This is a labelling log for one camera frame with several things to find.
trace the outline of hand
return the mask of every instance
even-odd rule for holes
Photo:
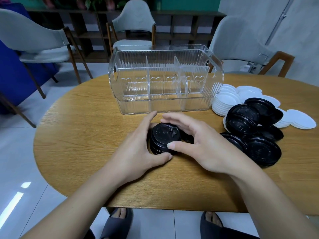
[[[203,121],[174,112],[164,113],[161,122],[175,124],[187,134],[194,136],[194,144],[174,141],[167,147],[193,157],[206,170],[231,175],[238,167],[252,162]]]
[[[107,162],[108,166],[112,166],[112,169],[117,171],[122,185],[138,179],[150,168],[172,159],[170,153],[153,155],[147,150],[147,131],[156,125],[156,123],[151,123],[156,114],[157,111],[154,111],[145,116],[138,128],[126,136]]]

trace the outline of oval table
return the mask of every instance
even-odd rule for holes
[[[251,85],[281,101],[281,108],[303,111],[319,121],[319,88],[272,76],[226,74],[224,83]],[[186,112],[218,132],[223,117],[207,111]],[[34,157],[42,176],[58,192],[71,195],[114,153],[145,115],[122,115],[108,76],[78,85],[58,99],[42,118],[34,138]],[[154,122],[159,122],[159,113]],[[319,128],[282,129],[282,157],[264,169],[284,193],[308,215],[319,215]],[[247,212],[234,182],[225,174],[202,169],[178,154],[135,183],[118,189],[110,207]]]

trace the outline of person's right hand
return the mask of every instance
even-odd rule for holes
[[[174,141],[167,144],[171,150],[193,157],[203,168],[212,172],[232,174],[252,160],[221,136],[214,128],[180,112],[163,113],[163,123],[177,125],[194,136],[194,144]]]

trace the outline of person's left hand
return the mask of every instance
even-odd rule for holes
[[[153,111],[144,117],[138,128],[130,132],[112,155],[107,165],[117,171],[121,184],[141,177],[150,168],[162,165],[172,159],[170,153],[150,154],[147,150],[146,136],[149,128],[154,127],[151,120],[156,116]]]

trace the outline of clear plastic storage box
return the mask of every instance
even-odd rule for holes
[[[123,45],[108,76],[121,113],[139,114],[209,109],[224,71],[204,45]]]

